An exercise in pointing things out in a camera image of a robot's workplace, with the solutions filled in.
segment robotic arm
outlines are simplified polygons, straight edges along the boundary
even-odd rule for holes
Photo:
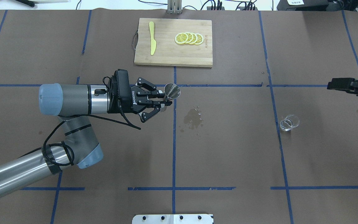
[[[140,129],[129,122],[125,113],[138,114],[144,123],[161,108],[170,106],[170,100],[180,95],[178,86],[173,83],[166,85],[163,93],[157,90],[156,85],[141,77],[135,85],[130,86],[128,71],[122,69],[115,71],[111,77],[105,77],[103,83],[104,85],[41,85],[41,113],[59,116],[61,123],[48,136],[42,147],[0,166],[0,198],[57,174],[70,165],[76,164],[80,169],[84,169],[101,161],[103,152],[88,116],[120,113],[127,123],[106,120]],[[47,144],[60,126],[66,139],[61,143]]]

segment metal jigger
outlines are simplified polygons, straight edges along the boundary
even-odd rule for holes
[[[176,85],[175,83],[168,83],[165,85],[164,87],[164,98],[162,99],[163,101],[166,100],[173,100],[176,99],[180,96],[180,89],[179,86]],[[164,112],[167,109],[167,107],[163,107],[161,109],[161,112]]]

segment knife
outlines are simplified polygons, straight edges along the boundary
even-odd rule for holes
[[[155,48],[157,47],[157,42],[154,39],[154,22],[149,22],[149,29],[150,29],[150,55],[155,53]]]

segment water spill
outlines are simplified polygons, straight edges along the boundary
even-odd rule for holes
[[[201,123],[203,119],[201,119],[201,112],[199,107],[191,109],[187,115],[185,116],[184,123],[189,125],[189,129],[198,128],[200,125],[203,126]]]

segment light blue joint cap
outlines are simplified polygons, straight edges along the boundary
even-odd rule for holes
[[[103,159],[103,152],[100,143],[88,154],[81,162],[77,164],[80,169],[90,167]]]
[[[59,83],[39,87],[39,110],[45,115],[59,115],[63,106],[63,90]]]

